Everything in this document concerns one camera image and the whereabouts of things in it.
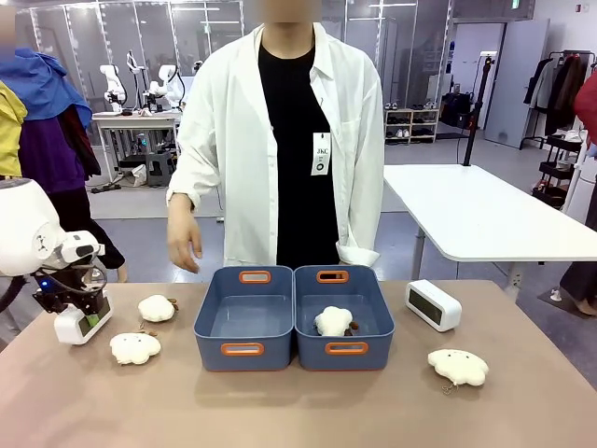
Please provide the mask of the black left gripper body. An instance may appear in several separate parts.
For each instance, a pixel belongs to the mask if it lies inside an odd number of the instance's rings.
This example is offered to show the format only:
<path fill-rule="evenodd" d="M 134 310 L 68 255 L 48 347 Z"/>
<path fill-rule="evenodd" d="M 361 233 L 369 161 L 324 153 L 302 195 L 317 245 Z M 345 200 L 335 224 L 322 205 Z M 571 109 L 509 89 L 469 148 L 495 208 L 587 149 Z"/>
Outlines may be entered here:
<path fill-rule="evenodd" d="M 100 273 L 103 282 L 99 285 L 89 286 L 83 282 L 84 276 L 93 271 L 98 271 Z M 75 295 L 84 294 L 87 291 L 95 289 L 100 289 L 102 291 L 102 309 L 106 302 L 106 299 L 104 298 L 106 273 L 102 268 L 95 265 L 72 263 L 60 270 L 41 267 L 32 274 L 32 277 L 38 285 L 38 290 L 34 294 L 34 299 L 41 307 L 43 298 L 60 298 L 62 301 L 67 302 L 68 305 L 74 305 Z"/>

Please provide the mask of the person right hand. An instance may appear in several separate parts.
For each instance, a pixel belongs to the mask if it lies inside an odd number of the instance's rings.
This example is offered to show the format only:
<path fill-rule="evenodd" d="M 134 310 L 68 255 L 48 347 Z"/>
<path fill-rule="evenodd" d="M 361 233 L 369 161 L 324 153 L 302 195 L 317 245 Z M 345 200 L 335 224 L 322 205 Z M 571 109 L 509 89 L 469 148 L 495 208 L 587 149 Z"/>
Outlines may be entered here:
<path fill-rule="evenodd" d="M 199 272 L 201 230 L 186 194 L 175 193 L 168 202 L 167 243 L 170 260 L 175 266 L 190 273 Z"/>

